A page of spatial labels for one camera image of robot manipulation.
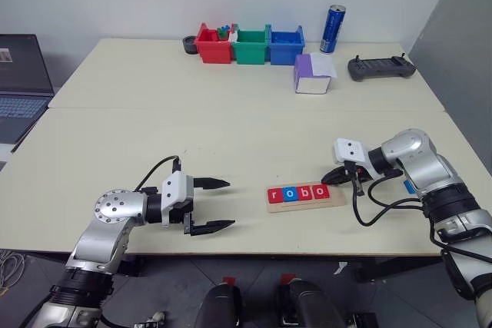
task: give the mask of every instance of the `black remote controller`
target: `black remote controller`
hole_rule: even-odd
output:
[[[362,81],[366,77],[410,77],[415,72],[415,66],[400,57],[385,59],[355,59],[348,62],[348,71],[354,81]]]

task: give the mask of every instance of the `laptop screen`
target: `laptop screen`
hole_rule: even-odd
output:
[[[36,35],[0,35],[0,93],[53,94]]]

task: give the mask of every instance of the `plastic bin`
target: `plastic bin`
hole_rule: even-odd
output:
[[[296,32],[272,31],[270,25],[267,25],[267,30],[270,64],[294,65],[295,56],[302,54],[304,48],[302,26]]]
[[[194,44],[204,63],[231,63],[231,43],[227,38],[219,38],[217,30],[207,28],[205,23],[201,24]]]
[[[268,30],[242,31],[234,24],[232,48],[239,65],[263,65],[267,58]]]

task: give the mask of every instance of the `green bin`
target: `green bin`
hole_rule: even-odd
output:
[[[264,65],[267,57],[268,31],[242,31],[234,25],[232,48],[239,65]]]

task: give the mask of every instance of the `energy drink can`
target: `energy drink can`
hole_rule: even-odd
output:
[[[337,44],[340,26],[345,16],[345,7],[343,5],[332,5],[328,10],[326,25],[324,26],[323,40],[321,40],[320,50],[323,53],[332,53]]]

